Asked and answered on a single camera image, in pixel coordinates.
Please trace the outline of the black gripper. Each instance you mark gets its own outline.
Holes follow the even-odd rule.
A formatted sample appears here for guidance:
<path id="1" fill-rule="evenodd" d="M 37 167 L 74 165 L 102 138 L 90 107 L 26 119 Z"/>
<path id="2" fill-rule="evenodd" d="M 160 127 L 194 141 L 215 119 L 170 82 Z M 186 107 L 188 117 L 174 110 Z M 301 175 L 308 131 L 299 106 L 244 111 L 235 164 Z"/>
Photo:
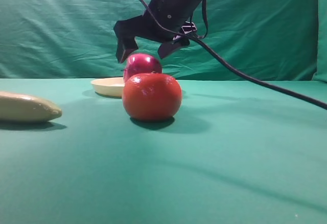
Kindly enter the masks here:
<path id="1" fill-rule="evenodd" d="M 140 16 L 117 21 L 113 29 L 117 37 L 118 63 L 124 63 L 138 49 L 135 37 L 164 42 L 157 51 L 160 59 L 188 47 L 190 41 L 187 38 L 180 37 L 171 41 L 175 37 L 173 33 L 182 28 L 202 1 L 204 0 L 150 0 L 150 10 Z"/>

